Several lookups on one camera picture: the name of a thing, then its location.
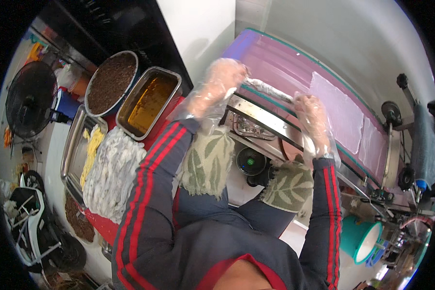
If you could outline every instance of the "dark tracksuit jacket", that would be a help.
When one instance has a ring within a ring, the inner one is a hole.
[[[300,257],[275,237],[213,220],[174,231],[173,177],[198,127],[194,119],[172,122],[140,163],[113,248],[115,288],[212,289],[245,259],[274,289],[336,289],[341,210],[333,159],[313,161],[313,213]]]

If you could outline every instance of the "small fan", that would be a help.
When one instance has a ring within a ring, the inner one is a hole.
[[[237,166],[246,175],[260,174],[266,167],[266,156],[247,147],[237,154]]]
[[[50,121],[66,123],[69,117],[54,110],[57,78],[41,62],[26,64],[14,77],[6,98],[6,119],[14,135],[27,140],[40,133]]]

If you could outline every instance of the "green bucket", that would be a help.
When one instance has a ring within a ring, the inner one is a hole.
[[[350,215],[343,219],[340,248],[353,258],[354,263],[364,263],[376,249],[375,243],[382,235],[382,224],[361,221]]]

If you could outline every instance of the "dirty metal tray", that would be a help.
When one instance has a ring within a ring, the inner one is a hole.
[[[87,207],[82,198],[82,187],[80,179],[87,159],[88,141],[83,137],[84,129],[87,128],[89,134],[93,127],[97,125],[103,134],[108,132],[108,124],[100,117],[90,117],[87,115],[83,105],[79,107],[71,125],[66,144],[64,145],[63,160],[61,161],[60,177],[65,188],[68,189],[74,200],[82,209]]]
[[[147,84],[149,78],[154,74],[162,74],[170,79],[173,79],[175,80],[176,85],[171,90],[168,99],[163,104],[163,107],[161,108],[159,113],[156,115],[156,118],[150,124],[148,130],[145,132],[145,134],[143,134],[137,128],[129,124],[128,118],[132,113],[132,111],[134,110],[137,102],[139,101],[138,98],[139,92],[143,90],[144,85]],[[182,89],[180,88],[181,83],[182,83],[182,78],[180,77],[179,74],[175,72],[166,70],[159,66],[152,66],[148,68],[140,76],[137,83],[133,86],[128,97],[123,102],[121,108],[116,114],[116,126],[121,128],[127,135],[129,135],[131,138],[133,138],[136,141],[141,141],[145,139],[148,135],[155,136],[158,130],[163,125],[166,117],[169,115],[169,113],[171,113],[171,110],[175,107],[175,104],[179,101],[179,97],[182,95]]]

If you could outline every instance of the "lap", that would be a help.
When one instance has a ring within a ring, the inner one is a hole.
[[[274,208],[257,199],[234,210],[229,208],[227,188],[224,188],[220,200],[208,194],[190,195],[186,189],[178,188],[173,203],[174,227],[179,229],[196,221],[212,219],[279,237],[295,213]]]

